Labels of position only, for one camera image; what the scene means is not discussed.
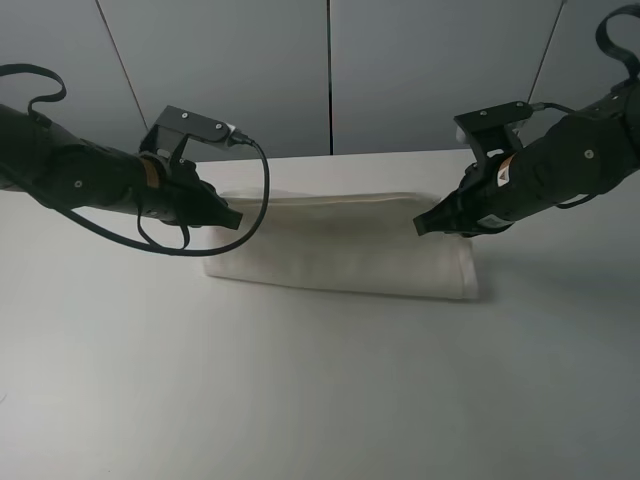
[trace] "white cloth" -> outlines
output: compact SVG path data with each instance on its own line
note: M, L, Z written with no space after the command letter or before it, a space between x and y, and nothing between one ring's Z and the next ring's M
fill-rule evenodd
M211 228L213 247L239 238L260 209L256 192L227 193L244 214L240 231ZM393 295L476 298L471 242L457 235L419 237L413 218L437 198L416 193L312 197L273 192L253 238L205 259L205 272L289 287Z

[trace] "white table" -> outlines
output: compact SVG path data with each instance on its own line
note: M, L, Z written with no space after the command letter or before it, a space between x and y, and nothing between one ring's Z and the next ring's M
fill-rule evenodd
M471 160L274 160L273 188L445 194ZM208 278L2 192L0 478L637 478L639 187L476 239L478 303Z

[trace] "black mounting bracket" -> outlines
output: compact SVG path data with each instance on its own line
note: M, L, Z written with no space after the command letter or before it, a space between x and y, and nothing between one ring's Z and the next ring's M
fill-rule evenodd
M476 157L476 163L465 171L461 190L483 180L502 160L522 150L522 142L512 130L513 124L532 115L533 108L528 103L511 102L454 117ZM503 153L490 157L488 154L495 150Z
M207 145L227 149L235 127L197 113L168 106L140 143L140 153L150 152L169 158L170 164L179 162L191 138Z

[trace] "white label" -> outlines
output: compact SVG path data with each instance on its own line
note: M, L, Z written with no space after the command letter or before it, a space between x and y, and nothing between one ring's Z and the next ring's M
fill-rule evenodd
M514 222L503 220L502 218L496 217L493 214L487 215L486 217L478 220L478 225L486 228L502 228L506 227L507 225L511 225L512 223Z
M498 169L498 186L499 187L502 187L507 183L509 183L509 166L511 165L512 158L513 158L513 155L507 158L504 162L502 162L502 165L500 165L500 168Z

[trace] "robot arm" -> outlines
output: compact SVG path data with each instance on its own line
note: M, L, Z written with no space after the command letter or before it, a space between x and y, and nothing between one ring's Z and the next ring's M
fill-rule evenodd
M260 146L235 127L192 112L167 107L143 139L140 152L131 155L79 139L33 110L38 101L58 101L66 89L50 70L28 64L0 66L0 76L35 73L58 81L61 91L29 103L28 113L0 105L0 189L24 190L44 206L53 208L110 240L141 250L180 256L224 253L246 242L259 227L269 197L269 169ZM189 227L205 225L238 229L242 214L228 207L215 188L200 180L193 162L182 158L193 139L218 148L237 144L259 153L264 173L263 205L247 234L232 244L209 250L185 250ZM138 218L138 231L147 243L109 232L72 210L89 206L129 213ZM143 230L146 216L179 226L182 249L162 247Z
M455 117L476 163L457 190L414 219L418 234L500 233L547 208L586 203L640 168L640 62L614 45L606 31L608 19L620 14L640 17L640 6L612 12L598 27L596 41L605 54L625 64L629 79L566 115L544 137L523 148L512 128L535 111L558 105L513 102ZM578 195L586 196L564 203Z

